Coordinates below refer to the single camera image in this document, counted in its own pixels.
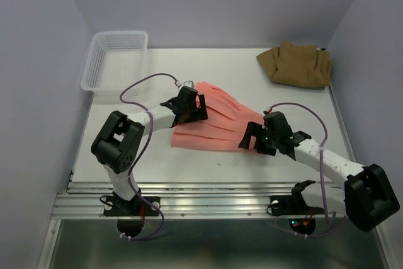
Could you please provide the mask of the pink skirt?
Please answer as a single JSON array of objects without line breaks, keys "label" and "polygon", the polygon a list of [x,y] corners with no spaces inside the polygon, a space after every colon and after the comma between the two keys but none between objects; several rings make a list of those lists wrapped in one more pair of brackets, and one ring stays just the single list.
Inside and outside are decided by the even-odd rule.
[{"label": "pink skirt", "polygon": [[261,124],[263,115],[208,82],[198,82],[195,88],[205,97],[208,118],[175,127],[171,147],[197,151],[246,152],[238,145],[244,137],[247,124]]}]

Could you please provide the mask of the tan brown skirt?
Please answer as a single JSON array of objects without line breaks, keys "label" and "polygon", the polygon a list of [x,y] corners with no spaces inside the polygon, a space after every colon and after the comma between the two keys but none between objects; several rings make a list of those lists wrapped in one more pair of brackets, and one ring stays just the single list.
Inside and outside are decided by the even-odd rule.
[{"label": "tan brown skirt", "polygon": [[295,45],[282,41],[256,56],[269,80],[288,86],[322,89],[330,85],[330,53],[316,45]]}]

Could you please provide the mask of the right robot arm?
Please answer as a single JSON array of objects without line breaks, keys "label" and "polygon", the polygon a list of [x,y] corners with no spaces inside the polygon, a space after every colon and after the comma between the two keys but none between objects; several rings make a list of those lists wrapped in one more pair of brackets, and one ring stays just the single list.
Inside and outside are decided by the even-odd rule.
[{"label": "right robot arm", "polygon": [[247,124],[239,148],[269,156],[281,153],[335,184],[297,183],[290,194],[270,198],[269,215],[341,214],[359,230],[369,232],[399,211],[400,203],[381,166],[352,162],[323,148],[309,134],[294,132],[282,112],[266,113],[263,121]]}]

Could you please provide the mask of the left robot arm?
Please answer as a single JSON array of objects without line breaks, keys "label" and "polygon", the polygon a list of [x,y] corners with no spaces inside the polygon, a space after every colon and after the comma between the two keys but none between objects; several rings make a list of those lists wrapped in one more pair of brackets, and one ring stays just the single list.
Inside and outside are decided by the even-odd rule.
[{"label": "left robot arm", "polygon": [[205,96],[189,86],[180,87],[176,97],[131,117],[111,112],[91,146],[91,153],[103,165],[113,185],[112,202],[108,206],[132,215],[143,204],[132,170],[145,152],[139,151],[144,136],[147,147],[158,130],[207,119]]}]

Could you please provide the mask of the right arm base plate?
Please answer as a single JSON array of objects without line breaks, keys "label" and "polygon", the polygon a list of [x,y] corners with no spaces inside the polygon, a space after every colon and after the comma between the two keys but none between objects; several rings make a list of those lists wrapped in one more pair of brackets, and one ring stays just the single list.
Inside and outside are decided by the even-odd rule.
[{"label": "right arm base plate", "polygon": [[269,215],[279,217],[296,214],[297,210],[291,195],[272,195],[269,196],[266,212]]}]

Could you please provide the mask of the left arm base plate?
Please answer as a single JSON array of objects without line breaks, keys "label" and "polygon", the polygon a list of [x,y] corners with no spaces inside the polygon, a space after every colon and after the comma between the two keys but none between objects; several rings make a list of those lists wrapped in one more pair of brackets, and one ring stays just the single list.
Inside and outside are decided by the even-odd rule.
[{"label": "left arm base plate", "polygon": [[123,200],[119,196],[102,195],[99,198],[104,205],[103,215],[105,217],[158,217],[156,209],[141,201],[137,196],[131,201]]}]

